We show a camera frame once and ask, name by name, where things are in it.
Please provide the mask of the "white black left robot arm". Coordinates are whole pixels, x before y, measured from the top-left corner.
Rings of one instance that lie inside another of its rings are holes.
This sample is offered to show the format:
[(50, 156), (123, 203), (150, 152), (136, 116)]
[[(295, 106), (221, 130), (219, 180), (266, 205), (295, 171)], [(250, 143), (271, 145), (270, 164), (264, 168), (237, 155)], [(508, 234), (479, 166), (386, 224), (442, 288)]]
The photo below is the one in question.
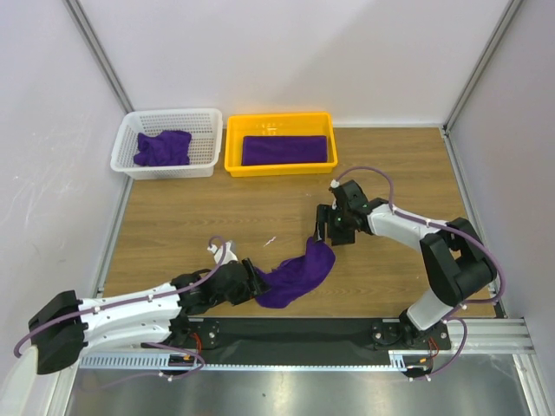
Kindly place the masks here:
[(197, 337), (192, 315), (248, 302), (270, 289), (250, 259), (175, 277), (152, 289), (109, 298), (56, 295), (29, 320), (38, 374), (59, 372), (92, 352), (151, 343), (184, 348)]

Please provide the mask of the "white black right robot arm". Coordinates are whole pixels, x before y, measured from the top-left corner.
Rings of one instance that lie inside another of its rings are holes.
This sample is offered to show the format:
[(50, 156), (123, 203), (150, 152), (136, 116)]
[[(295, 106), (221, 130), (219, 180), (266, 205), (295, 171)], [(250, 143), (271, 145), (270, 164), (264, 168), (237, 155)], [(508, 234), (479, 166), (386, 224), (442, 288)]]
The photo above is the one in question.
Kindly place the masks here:
[(386, 237), (421, 254), (429, 289), (399, 316), (397, 339), (419, 348), (443, 319), (498, 276), (498, 268), (464, 218), (435, 221), (398, 208), (390, 200), (369, 200), (354, 180), (330, 186), (334, 202), (317, 206), (314, 238), (353, 244), (356, 233)]

